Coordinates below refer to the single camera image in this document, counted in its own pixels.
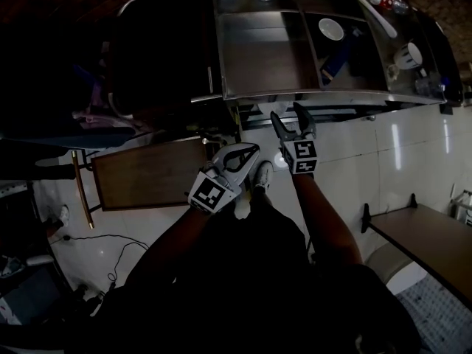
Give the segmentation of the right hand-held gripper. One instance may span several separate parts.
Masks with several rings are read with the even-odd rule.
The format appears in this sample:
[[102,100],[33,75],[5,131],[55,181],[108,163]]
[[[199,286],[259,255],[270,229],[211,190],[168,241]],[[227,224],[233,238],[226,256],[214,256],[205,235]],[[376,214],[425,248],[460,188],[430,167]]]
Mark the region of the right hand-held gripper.
[[318,162],[314,139],[316,123],[309,111],[298,102],[293,103],[298,118],[300,133],[288,130],[274,111],[270,118],[282,145],[282,157],[292,175],[313,174]]

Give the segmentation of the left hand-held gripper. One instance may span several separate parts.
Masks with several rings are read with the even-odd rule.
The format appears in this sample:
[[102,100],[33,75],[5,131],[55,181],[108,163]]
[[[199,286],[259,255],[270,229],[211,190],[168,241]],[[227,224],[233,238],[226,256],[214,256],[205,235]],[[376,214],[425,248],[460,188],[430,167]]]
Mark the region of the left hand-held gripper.
[[242,193],[241,184],[260,155],[254,143],[240,142],[218,150],[199,171],[187,197],[188,204],[214,215]]

